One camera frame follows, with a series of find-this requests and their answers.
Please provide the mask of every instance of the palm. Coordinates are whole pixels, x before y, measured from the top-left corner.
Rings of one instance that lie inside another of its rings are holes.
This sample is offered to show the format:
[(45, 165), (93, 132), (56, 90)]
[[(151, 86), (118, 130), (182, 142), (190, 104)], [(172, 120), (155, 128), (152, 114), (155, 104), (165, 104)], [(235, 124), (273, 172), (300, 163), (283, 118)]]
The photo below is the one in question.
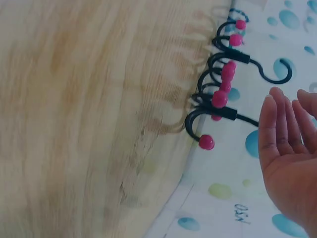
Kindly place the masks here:
[(299, 101), (293, 105), (277, 88), (271, 89), (270, 95), (262, 107), (259, 126), (259, 154), (267, 192), (295, 222), (304, 225), (317, 221), (317, 134), (307, 113), (314, 115), (315, 95), (299, 92)]

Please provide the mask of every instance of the black metal hook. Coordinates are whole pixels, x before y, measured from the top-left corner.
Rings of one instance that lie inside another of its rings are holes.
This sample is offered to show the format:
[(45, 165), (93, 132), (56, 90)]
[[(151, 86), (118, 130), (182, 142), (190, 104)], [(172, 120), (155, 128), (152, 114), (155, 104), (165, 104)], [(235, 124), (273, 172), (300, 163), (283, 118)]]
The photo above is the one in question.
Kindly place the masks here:
[[(201, 74), (201, 76), (199, 77), (198, 82), (197, 82), (197, 91), (198, 92), (191, 96), (192, 100), (194, 102), (196, 102), (197, 105), (195, 106), (194, 111), (189, 113), (188, 116), (186, 117), (185, 128), (186, 128), (188, 134), (194, 140), (196, 140), (198, 142), (200, 142), (200, 140), (202, 138), (205, 139), (206, 137), (207, 137), (207, 143), (211, 142), (211, 140), (212, 140), (212, 138), (208, 135), (203, 135), (202, 137), (199, 137), (193, 131), (193, 122), (200, 115), (205, 114), (205, 115), (219, 116), (219, 117), (226, 118), (229, 120), (240, 119), (240, 120), (243, 120), (247, 123), (250, 123), (256, 127), (259, 126), (258, 121), (255, 121), (251, 118), (248, 118), (246, 116), (238, 114), (238, 111), (235, 109), (232, 109), (229, 107), (216, 108), (212, 105), (211, 101), (213, 99), (213, 94), (204, 93), (204, 90), (208, 87), (220, 87), (221, 86), (221, 81), (219, 81), (219, 79), (217, 79), (216, 76), (222, 75), (222, 68), (219, 66), (214, 66), (216, 62), (221, 63), (223, 65), (226, 65), (227, 63), (223, 59), (227, 59), (227, 60), (239, 61), (239, 62), (242, 62), (245, 64), (252, 63), (258, 67), (258, 70), (259, 70), (261, 77), (265, 81), (272, 83), (272, 84), (287, 83), (292, 78), (292, 75), (293, 75), (292, 68), (289, 65), (289, 63), (286, 60), (281, 59), (280, 60), (281, 64), (285, 65), (287, 68), (287, 71), (288, 71), (287, 75), (282, 80), (272, 80), (264, 74), (263, 67), (261, 66), (261, 64), (259, 62), (257, 62), (256, 60), (251, 59), (250, 55), (244, 54), (238, 50), (235, 50), (235, 49), (232, 49), (232, 48), (225, 46), (223, 44), (222, 40), (230, 40), (230, 37), (229, 36), (220, 36), (220, 34), (221, 34), (222, 29), (230, 24), (236, 24), (236, 21), (230, 21), (230, 22), (223, 23), (218, 28), (216, 37), (212, 40), (212, 44), (214, 46), (216, 46), (222, 52), (216, 53), (208, 58), (208, 61), (207, 61), (208, 69)], [(204, 83), (205, 77), (207, 75), (210, 75), (213, 82)]]

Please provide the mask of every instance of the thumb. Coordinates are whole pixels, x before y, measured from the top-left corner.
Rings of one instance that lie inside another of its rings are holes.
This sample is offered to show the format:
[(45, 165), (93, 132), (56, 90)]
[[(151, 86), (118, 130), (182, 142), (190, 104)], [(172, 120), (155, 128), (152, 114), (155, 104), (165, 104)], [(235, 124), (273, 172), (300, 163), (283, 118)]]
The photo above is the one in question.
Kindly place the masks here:
[(297, 98), (302, 108), (317, 119), (317, 93), (308, 93), (305, 90), (298, 90)]

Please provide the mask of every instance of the hand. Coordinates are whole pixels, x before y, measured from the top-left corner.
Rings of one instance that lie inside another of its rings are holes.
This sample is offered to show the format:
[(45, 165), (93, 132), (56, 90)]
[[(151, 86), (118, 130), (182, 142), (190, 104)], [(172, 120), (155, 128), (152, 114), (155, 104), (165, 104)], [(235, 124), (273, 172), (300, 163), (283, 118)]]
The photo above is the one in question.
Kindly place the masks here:
[(278, 88), (265, 98), (259, 155), (267, 192), (277, 208), (317, 237), (317, 94), (299, 90), (291, 102)]

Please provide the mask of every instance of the pink bead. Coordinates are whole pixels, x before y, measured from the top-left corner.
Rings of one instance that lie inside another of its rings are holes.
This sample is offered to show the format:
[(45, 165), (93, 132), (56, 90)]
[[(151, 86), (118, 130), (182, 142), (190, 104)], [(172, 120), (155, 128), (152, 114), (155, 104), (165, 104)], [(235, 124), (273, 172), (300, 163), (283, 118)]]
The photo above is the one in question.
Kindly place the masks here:
[(233, 80), (235, 70), (231, 65), (225, 65), (221, 70), (221, 79), (222, 81), (231, 82)]
[(223, 91), (216, 91), (213, 94), (211, 104), (215, 108), (223, 108), (227, 105), (228, 95)]
[(237, 68), (237, 64), (233, 61), (229, 61), (226, 65), (234, 70)]
[(247, 27), (247, 23), (243, 20), (236, 20), (236, 28), (239, 30), (244, 30)]
[(199, 140), (199, 146), (204, 150), (212, 150), (214, 148), (214, 140), (210, 135), (202, 135)]
[(231, 90), (231, 83), (230, 82), (222, 82), (220, 85), (220, 90), (225, 93), (230, 93)]
[(232, 46), (239, 46), (242, 44), (242, 35), (232, 34), (229, 39), (229, 44)]
[(211, 119), (213, 119), (214, 121), (220, 121), (222, 119), (221, 116), (217, 116), (217, 115), (212, 115)]

